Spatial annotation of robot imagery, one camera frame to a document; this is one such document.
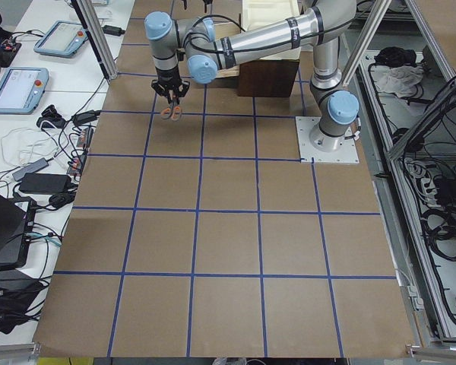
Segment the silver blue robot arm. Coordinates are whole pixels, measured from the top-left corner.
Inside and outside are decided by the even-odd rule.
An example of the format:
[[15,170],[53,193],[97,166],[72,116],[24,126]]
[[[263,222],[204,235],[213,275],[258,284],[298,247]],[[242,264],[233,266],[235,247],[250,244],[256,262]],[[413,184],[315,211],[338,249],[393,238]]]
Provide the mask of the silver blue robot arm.
[[189,83],[180,77],[178,52],[185,53],[191,78],[209,84],[220,70],[310,45],[311,92],[321,111],[317,130],[327,138],[342,138],[359,112],[357,99],[341,87],[338,66],[340,35],[356,10],[355,1],[314,1],[301,15],[220,39],[210,15],[176,20],[163,11],[151,12],[144,19],[157,71],[151,87],[170,106],[187,94]]

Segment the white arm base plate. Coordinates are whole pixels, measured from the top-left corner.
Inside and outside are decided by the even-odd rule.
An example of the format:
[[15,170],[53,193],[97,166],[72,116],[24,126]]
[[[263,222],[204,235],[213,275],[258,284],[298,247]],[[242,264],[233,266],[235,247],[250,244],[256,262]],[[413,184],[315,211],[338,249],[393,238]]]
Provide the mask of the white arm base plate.
[[353,131],[348,127],[344,136],[324,135],[319,128],[320,117],[296,117],[296,134],[301,163],[358,164]]

